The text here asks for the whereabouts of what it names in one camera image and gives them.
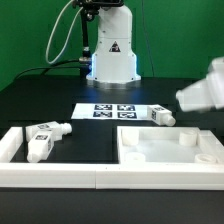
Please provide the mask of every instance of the green wall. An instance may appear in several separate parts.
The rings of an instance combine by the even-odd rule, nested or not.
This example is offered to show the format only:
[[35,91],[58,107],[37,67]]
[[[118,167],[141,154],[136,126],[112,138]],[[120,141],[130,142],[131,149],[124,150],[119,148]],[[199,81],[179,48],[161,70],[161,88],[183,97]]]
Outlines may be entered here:
[[[0,1],[0,90],[17,73],[47,66],[45,48],[53,24],[68,0]],[[138,56],[138,73],[152,76],[143,32],[141,0],[126,0],[133,12],[133,50]],[[206,74],[209,62],[224,55],[223,0],[144,0],[145,24],[150,40],[156,77],[196,77]],[[60,50],[75,10],[63,17],[52,57]],[[92,51],[97,40],[97,21],[89,24]],[[63,59],[81,53],[80,23],[73,30]]]

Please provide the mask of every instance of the white plastic part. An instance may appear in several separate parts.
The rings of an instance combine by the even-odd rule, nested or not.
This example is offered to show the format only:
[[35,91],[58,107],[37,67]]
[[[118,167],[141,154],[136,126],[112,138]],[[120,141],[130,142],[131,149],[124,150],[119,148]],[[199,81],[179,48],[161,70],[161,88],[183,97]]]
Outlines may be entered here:
[[217,58],[209,66],[209,73],[202,79],[176,93],[184,112],[207,111],[224,107],[224,58]]
[[108,11],[100,9],[98,43],[92,56],[92,73],[87,80],[108,84],[140,80],[131,44],[131,11],[126,6],[112,7]]
[[0,141],[0,162],[10,162],[22,143],[22,128],[11,127]]
[[214,71],[206,77],[209,92],[217,109],[224,107],[224,71]]
[[96,188],[96,165],[0,163],[0,187]]
[[54,146],[52,131],[38,131],[28,143],[27,160],[30,163],[38,163],[46,160]]
[[122,130],[122,141],[124,145],[134,146],[138,144],[139,131],[136,128]]
[[72,126],[68,123],[58,124],[57,122],[48,122],[26,127],[26,140],[29,142],[38,131],[51,130],[53,141],[62,139],[62,135],[72,132]]
[[200,80],[183,90],[179,90],[176,98],[184,112],[210,110],[214,106],[208,84],[205,79]]
[[195,130],[181,131],[179,144],[182,146],[193,147],[197,144],[197,132]]
[[209,73],[213,71],[223,73],[224,72],[224,57],[213,59],[208,67],[208,71]]
[[194,161],[195,163],[215,164],[217,160],[209,154],[197,154]]
[[147,107],[147,117],[158,125],[174,126],[176,123],[172,112],[158,104]]

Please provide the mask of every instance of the black tabletop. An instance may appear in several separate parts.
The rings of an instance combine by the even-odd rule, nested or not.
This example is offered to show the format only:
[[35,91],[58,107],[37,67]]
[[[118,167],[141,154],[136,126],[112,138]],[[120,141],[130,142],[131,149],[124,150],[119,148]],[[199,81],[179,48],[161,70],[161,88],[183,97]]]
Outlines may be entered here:
[[[72,120],[76,103],[160,104],[177,127],[211,130],[224,144],[224,111],[183,113],[176,91],[195,80],[143,78],[141,87],[103,90],[73,76],[26,76],[0,92],[0,137],[12,126],[69,122],[48,163],[118,163],[117,126],[152,121]],[[23,144],[13,162],[26,161]],[[1,223],[224,223],[223,191],[0,189]]]

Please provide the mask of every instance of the white tray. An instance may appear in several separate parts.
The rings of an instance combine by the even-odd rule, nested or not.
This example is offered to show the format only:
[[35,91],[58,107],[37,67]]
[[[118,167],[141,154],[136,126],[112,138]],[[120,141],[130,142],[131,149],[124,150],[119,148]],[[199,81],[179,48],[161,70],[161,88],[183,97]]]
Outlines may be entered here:
[[[195,163],[195,158],[199,154],[215,158],[217,164],[224,163],[224,147],[210,131],[201,131],[194,127],[118,127],[117,130],[120,164],[130,162],[133,162],[132,165],[141,165],[143,163],[146,165],[152,162]],[[190,132],[197,135],[196,144],[194,146],[181,145],[179,143],[180,134]],[[126,133],[126,136],[129,134],[130,139],[124,139],[122,133]],[[129,155],[131,154],[136,154],[136,161],[134,159],[130,160]]]

